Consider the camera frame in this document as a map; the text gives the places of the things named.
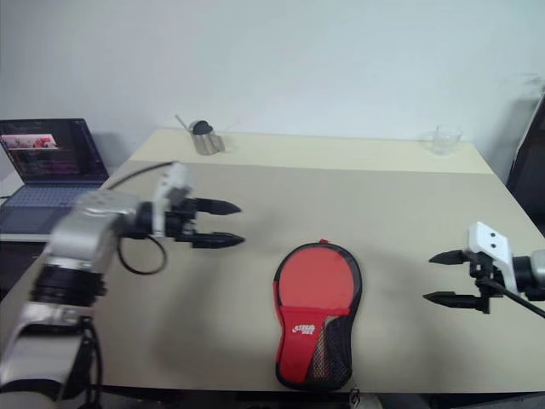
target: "laptop keyboard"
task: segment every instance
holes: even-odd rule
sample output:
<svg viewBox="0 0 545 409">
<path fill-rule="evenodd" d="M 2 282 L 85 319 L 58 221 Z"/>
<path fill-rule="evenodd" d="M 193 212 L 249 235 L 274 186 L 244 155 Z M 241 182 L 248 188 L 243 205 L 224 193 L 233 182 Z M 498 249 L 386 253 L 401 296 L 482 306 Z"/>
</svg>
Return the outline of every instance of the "laptop keyboard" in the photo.
<svg viewBox="0 0 545 409">
<path fill-rule="evenodd" d="M 6 207 L 66 207 L 74 206 L 76 198 L 96 187 L 34 187 L 25 186 L 5 204 Z"/>
</svg>

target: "clear glass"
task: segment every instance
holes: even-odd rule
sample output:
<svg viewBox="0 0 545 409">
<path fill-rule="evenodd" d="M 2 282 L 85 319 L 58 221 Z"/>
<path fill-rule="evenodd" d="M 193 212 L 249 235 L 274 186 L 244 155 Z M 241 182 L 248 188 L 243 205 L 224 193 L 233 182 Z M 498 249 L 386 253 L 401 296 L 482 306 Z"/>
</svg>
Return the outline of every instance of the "clear glass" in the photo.
<svg viewBox="0 0 545 409">
<path fill-rule="evenodd" d="M 432 152 L 448 155 L 462 137 L 462 129 L 455 125 L 439 125 L 433 132 Z"/>
</svg>

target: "printed logo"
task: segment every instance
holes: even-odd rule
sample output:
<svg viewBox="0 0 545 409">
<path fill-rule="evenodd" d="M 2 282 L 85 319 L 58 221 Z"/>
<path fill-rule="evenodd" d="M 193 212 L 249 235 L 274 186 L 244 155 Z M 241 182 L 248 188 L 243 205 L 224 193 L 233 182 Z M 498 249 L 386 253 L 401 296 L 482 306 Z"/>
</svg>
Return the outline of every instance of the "printed logo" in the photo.
<svg viewBox="0 0 545 409">
<path fill-rule="evenodd" d="M 291 332 L 294 334 L 300 332 L 302 335 L 312 335 L 316 327 L 314 325 L 296 325 L 293 327 Z"/>
</svg>

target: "beige table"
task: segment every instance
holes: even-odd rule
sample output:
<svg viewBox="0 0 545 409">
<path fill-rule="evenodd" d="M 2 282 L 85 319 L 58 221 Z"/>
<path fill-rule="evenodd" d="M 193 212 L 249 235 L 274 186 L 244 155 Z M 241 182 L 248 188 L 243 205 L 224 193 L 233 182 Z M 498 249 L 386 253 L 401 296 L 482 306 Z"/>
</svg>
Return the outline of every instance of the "beige table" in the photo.
<svg viewBox="0 0 545 409">
<path fill-rule="evenodd" d="M 152 277 L 112 264 L 109 292 L 96 304 L 107 384 L 284 390 L 274 376 L 280 330 L 273 275 L 293 248 L 328 239 L 349 249 L 364 274 L 348 389 L 545 389 L 545 322 L 538 316 L 507 299 L 492 300 L 492 314 L 483 315 L 422 298 L 431 291 L 475 293 L 467 266 L 427 260 L 464 247 L 476 221 L 506 234 L 516 255 L 545 248 L 472 145 L 441 158 L 408 141 L 228 135 L 226 142 L 229 153 L 200 157 L 181 131 L 158 131 L 112 177 L 179 159 L 194 175 L 196 196 L 244 210 L 200 216 L 198 229 L 247 242 L 192 250 L 168 241 L 169 266 Z M 120 189 L 149 199 L 157 178 L 143 175 Z M 127 243 L 125 250 L 135 266 L 157 261 L 149 243 Z M 37 267 L 0 308 L 3 337 Z"/>
</svg>

